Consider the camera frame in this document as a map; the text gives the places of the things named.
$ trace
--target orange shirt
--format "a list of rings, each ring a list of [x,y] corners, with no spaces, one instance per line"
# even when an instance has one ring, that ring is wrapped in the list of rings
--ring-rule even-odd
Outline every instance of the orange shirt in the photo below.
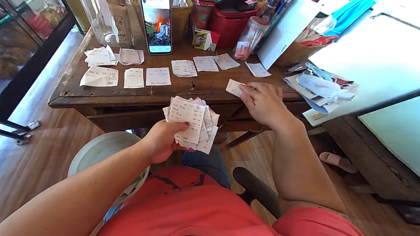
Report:
[[[362,233],[341,216],[315,207],[288,211],[267,225],[234,192],[185,166],[160,170],[101,229],[107,235],[346,235]]]

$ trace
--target red container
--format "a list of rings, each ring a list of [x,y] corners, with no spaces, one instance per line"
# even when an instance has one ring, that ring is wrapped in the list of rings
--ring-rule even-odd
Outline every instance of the red container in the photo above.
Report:
[[[216,7],[213,7],[207,24],[207,30],[220,33],[217,48],[234,47],[247,25],[249,18],[256,16],[256,14],[257,10],[223,13]]]

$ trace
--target glass display case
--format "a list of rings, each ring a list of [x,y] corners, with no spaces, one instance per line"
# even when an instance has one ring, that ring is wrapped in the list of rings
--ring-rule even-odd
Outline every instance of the glass display case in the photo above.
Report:
[[[0,121],[9,117],[75,23],[64,0],[0,0]]]

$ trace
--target phone screen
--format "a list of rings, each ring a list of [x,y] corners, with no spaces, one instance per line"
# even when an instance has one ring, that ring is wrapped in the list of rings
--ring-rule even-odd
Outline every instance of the phone screen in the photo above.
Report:
[[[170,0],[141,0],[147,46],[151,54],[171,53]]]

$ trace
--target wooden desk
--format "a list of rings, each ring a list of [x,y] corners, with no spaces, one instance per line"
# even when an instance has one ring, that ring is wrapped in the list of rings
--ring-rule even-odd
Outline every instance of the wooden desk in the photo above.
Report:
[[[241,63],[239,67],[226,71],[200,71],[198,77],[191,78],[179,78],[171,71],[172,85],[169,86],[123,88],[124,71],[128,68],[144,68],[144,70],[156,67],[171,68],[171,60],[192,60],[194,56],[216,55],[216,52],[194,49],[188,44],[174,45],[173,53],[170,55],[149,55],[147,49],[135,48],[144,50],[145,59],[141,65],[123,66],[119,63],[117,66],[107,66],[118,69],[118,86],[80,87],[80,80],[88,69],[84,61],[86,58],[84,51],[101,46],[90,29],[52,93],[48,105],[52,108],[75,108],[104,132],[153,126],[157,121],[164,119],[162,108],[169,106],[171,97],[176,95],[186,99],[197,96],[204,99],[217,114],[220,114],[218,125],[221,132],[266,130],[252,120],[239,98],[225,92],[229,79],[243,83],[259,81],[274,84],[283,89],[284,102],[292,113],[301,115],[309,109],[303,98],[283,81],[286,68],[277,66],[272,66],[268,70],[272,75],[265,78],[254,77],[246,65]],[[112,49],[114,52],[119,52],[119,48]],[[231,49],[217,50],[219,55],[226,52],[230,53]],[[248,62],[259,61],[253,56]]]

